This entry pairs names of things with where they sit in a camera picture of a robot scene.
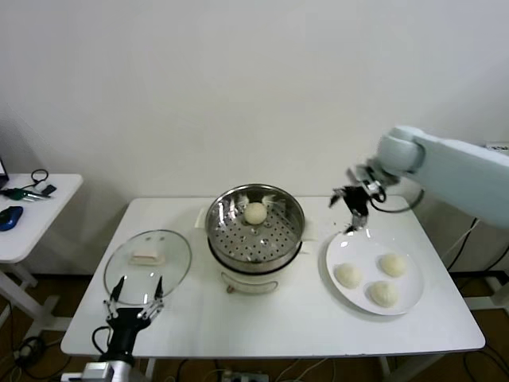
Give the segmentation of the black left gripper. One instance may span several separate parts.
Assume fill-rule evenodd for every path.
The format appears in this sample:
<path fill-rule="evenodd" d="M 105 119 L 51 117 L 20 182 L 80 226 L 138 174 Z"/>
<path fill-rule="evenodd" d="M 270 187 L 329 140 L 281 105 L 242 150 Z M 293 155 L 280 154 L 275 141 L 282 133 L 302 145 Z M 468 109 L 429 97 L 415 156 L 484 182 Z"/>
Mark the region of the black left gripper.
<path fill-rule="evenodd" d="M 164 307 L 162 277 L 159 278 L 153 299 L 142 308 L 119 308 L 119 301 L 124 284 L 124 276 L 115 285 L 110 297 L 103 301 L 106 319 L 112 329 L 111 340 L 107 346 L 108 356 L 131 356 L 137 335 L 148 328 L 151 318 L 156 318 Z"/>

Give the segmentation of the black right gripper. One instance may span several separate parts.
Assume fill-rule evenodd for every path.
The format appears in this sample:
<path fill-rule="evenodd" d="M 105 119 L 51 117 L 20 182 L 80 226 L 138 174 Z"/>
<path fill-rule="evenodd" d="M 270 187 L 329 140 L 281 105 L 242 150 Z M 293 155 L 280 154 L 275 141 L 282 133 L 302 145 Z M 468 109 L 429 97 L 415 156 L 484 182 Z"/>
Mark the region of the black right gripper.
<path fill-rule="evenodd" d="M 343 234 L 358 232 L 367 224 L 369 214 L 367 203 L 370 197 L 362 186 L 350 185 L 335 188 L 332 190 L 332 196 L 329 199 L 329 208 L 332 208 L 342 198 L 352 214 L 351 223 L 345 228 Z"/>

